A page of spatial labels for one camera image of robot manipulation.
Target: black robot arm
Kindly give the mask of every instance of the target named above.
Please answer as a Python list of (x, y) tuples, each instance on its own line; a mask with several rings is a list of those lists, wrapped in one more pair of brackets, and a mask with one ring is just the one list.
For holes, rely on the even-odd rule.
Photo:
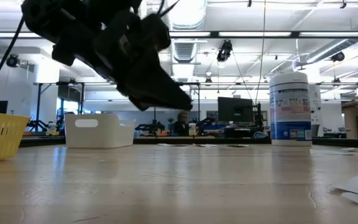
[(191, 98), (160, 66), (158, 52), (171, 44), (169, 29), (159, 14), (140, 19), (129, 10), (136, 12), (140, 2), (25, 0), (22, 12), (29, 30), (55, 43), (54, 60), (68, 66), (81, 60), (141, 111), (190, 110)]

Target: blue label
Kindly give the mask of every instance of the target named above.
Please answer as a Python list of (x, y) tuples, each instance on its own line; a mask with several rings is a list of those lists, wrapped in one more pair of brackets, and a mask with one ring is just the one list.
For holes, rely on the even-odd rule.
[(272, 139), (311, 141), (311, 123), (307, 121), (273, 123)]

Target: white storage bin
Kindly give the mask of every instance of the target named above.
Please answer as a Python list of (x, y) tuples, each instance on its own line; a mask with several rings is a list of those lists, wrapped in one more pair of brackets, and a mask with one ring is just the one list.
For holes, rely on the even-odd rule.
[(135, 121), (114, 114), (66, 114), (65, 125), (67, 147), (101, 149), (134, 143)]

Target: workbench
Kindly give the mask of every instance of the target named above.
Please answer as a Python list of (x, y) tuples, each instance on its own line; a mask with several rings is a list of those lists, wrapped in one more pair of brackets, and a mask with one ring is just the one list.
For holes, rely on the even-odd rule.
[(27, 147), (0, 161), (0, 223), (355, 224), (358, 205), (330, 186), (355, 176), (358, 152)]

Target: disinfecting wipes container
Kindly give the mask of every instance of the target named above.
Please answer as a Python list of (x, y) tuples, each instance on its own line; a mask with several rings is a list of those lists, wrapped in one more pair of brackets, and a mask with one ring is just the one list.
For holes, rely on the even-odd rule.
[(306, 74), (291, 72), (272, 78), (270, 114), (273, 145), (311, 145), (311, 113)]

